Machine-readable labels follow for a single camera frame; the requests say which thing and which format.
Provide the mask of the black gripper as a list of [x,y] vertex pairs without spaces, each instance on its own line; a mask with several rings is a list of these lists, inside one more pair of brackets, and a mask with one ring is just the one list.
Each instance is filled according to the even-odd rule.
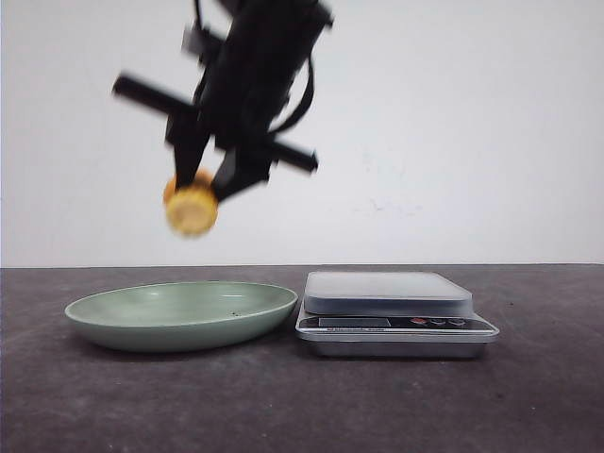
[[269,179],[270,166],[285,161],[306,171],[317,158],[277,139],[308,111],[314,95],[314,71],[299,104],[280,125],[272,122],[289,100],[295,76],[312,66],[318,39],[315,8],[232,8],[225,37],[197,18],[183,38],[204,72],[190,100],[121,73],[112,90],[130,101],[165,114],[165,140],[174,148],[176,187],[193,184],[210,139],[225,156],[210,184],[218,201]]

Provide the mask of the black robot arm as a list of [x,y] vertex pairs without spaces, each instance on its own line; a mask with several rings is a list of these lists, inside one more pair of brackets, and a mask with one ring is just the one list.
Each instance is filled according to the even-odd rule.
[[112,90],[167,117],[176,190],[193,185],[209,140],[225,152],[210,193],[218,202],[266,181],[272,163],[312,172],[315,155],[277,140],[306,114],[314,95],[311,52],[332,26],[319,1],[225,1],[232,22],[221,38],[197,18],[184,46],[204,73],[192,100],[180,99],[121,73]]

